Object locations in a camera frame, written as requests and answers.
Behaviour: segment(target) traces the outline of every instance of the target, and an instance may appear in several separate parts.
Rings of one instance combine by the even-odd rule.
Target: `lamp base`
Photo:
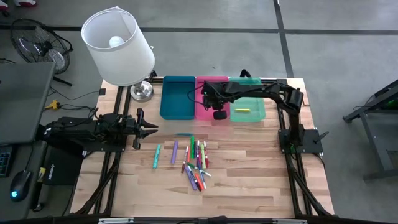
[[[131,87],[130,94],[135,101],[143,103],[153,97],[154,89],[149,82],[142,81]]]

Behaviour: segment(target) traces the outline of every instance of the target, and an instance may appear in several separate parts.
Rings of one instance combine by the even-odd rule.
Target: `white lampshade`
[[[99,74],[110,84],[140,83],[154,68],[154,53],[135,18],[118,7],[91,16],[82,27],[81,37]]]

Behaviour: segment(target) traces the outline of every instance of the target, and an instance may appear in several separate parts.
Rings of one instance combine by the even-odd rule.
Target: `computer mouse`
[[[10,186],[10,197],[14,202],[24,200],[29,192],[30,178],[32,173],[27,170],[18,172],[13,178]]]

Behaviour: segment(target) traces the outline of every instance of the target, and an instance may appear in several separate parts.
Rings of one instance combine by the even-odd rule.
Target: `gray floor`
[[[119,6],[135,15],[141,27],[277,28],[271,0],[38,0],[35,9],[15,9],[14,16],[47,24],[80,26],[93,13]],[[287,29],[397,30],[395,0],[280,0]],[[97,90],[98,71],[79,32],[58,32],[70,40],[70,68],[62,77],[75,84],[54,83],[69,97]],[[0,31],[0,58],[22,62]],[[242,68],[256,77],[286,77],[278,34],[144,33],[154,46],[159,75],[227,75]],[[346,124],[342,116],[369,95],[397,79],[398,36],[288,35],[294,76],[304,78],[313,118],[323,140],[326,174],[335,213],[341,217],[396,222],[398,178],[363,182],[377,171],[376,159],[362,124]],[[94,106],[97,96],[62,103]],[[60,116],[86,116],[87,111],[46,111],[42,123]],[[35,214],[58,214],[70,189],[53,190],[60,202]]]

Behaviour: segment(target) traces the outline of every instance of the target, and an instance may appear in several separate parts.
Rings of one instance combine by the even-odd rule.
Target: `wooden table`
[[[304,92],[301,122],[313,128],[304,80],[288,78],[290,86]],[[127,139],[119,166],[112,216],[129,217],[213,217],[235,218],[293,217],[292,199],[285,157],[280,153],[277,131],[279,119],[276,104],[264,99],[265,120],[258,123],[223,121],[166,121],[160,114],[162,84],[153,84],[154,97],[147,103],[131,101],[129,114],[144,109],[146,121],[159,126],[159,132],[132,148],[133,137]],[[103,82],[106,94],[100,96],[98,114],[112,113],[117,87]],[[124,107],[126,88],[120,113]],[[193,191],[186,174],[181,174],[189,137],[175,133],[193,133],[206,141],[212,177],[205,177],[207,189]],[[174,141],[178,140],[177,160],[170,163]],[[152,169],[156,145],[161,144],[158,167]],[[104,153],[93,153],[83,161],[71,212],[81,208],[98,185]],[[325,171],[320,160],[303,154],[307,184],[314,196],[330,213],[333,206]],[[106,204],[107,189],[103,207]],[[304,210],[301,190],[300,208]]]

